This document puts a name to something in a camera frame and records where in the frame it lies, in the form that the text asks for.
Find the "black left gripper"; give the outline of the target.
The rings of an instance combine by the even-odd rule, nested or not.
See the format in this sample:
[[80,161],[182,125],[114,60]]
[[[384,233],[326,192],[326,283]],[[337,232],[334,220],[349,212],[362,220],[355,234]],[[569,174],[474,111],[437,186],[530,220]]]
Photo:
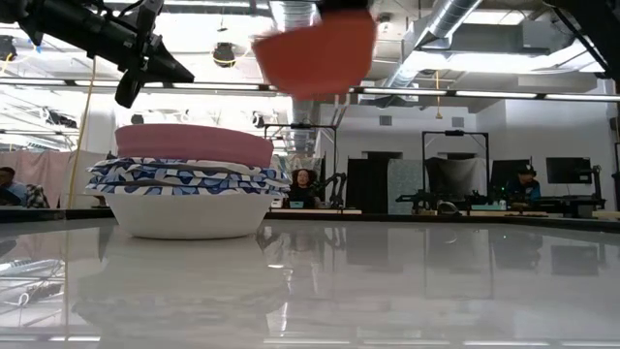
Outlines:
[[117,16],[135,32],[133,41],[124,43],[131,53],[115,93],[115,101],[124,108],[134,104],[147,82],[190,83],[195,80],[195,76],[153,34],[155,20],[163,7],[164,0],[139,0]]

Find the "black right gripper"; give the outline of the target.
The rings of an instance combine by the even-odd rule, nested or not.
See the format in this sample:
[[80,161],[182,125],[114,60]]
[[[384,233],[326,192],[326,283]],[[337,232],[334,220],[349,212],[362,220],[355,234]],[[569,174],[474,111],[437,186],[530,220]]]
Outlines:
[[373,0],[320,0],[317,8],[320,12],[368,10],[372,4]]

